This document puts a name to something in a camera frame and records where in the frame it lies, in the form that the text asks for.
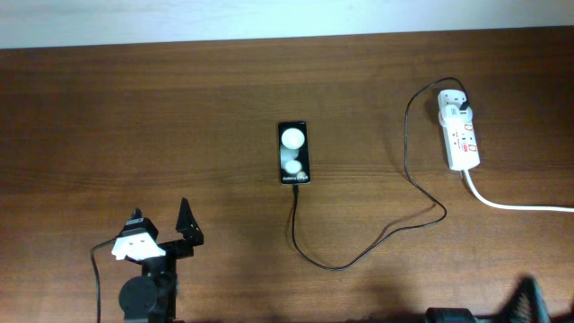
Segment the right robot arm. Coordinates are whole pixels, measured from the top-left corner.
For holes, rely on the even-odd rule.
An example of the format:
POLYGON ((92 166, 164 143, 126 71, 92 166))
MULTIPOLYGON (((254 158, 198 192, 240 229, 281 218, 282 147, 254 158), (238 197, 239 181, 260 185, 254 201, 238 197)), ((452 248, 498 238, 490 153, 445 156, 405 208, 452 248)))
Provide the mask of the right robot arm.
POLYGON ((427 323, 551 323, 541 289, 532 276, 524 276, 498 313, 475 316, 469 309, 428 308, 427 323))

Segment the black smartphone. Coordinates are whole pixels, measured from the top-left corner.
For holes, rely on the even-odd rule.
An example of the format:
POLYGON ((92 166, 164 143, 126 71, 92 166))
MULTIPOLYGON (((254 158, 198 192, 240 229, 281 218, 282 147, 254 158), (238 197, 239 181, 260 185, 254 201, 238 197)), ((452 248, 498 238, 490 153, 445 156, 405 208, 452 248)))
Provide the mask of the black smartphone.
POLYGON ((280 122, 277 125, 279 179, 283 185, 311 182, 309 136, 305 121, 280 122))

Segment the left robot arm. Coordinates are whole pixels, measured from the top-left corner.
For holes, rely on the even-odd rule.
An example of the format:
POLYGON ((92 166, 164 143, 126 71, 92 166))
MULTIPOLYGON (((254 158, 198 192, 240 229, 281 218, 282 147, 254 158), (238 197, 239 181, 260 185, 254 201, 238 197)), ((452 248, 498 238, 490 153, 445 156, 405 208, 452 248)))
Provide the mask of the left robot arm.
POLYGON ((177 261, 193 257, 194 248, 204 244, 203 232, 186 198, 181 199, 175 230, 181 239, 159 243, 158 229, 136 208, 116 238, 112 255, 141 267, 141 274, 128 280, 118 296, 125 322, 175 320, 177 261))

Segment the white power strip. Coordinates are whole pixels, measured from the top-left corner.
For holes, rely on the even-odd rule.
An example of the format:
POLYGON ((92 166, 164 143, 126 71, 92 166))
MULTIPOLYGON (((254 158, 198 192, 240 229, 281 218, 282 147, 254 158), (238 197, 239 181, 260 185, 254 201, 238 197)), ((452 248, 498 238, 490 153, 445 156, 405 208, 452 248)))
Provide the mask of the white power strip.
MULTIPOLYGON (((442 102, 468 101, 460 90, 443 90, 438 95, 438 104, 442 102)), ((478 144, 471 123, 442 127, 445 139, 448 166, 453 171, 470 170, 480 164, 478 144)))

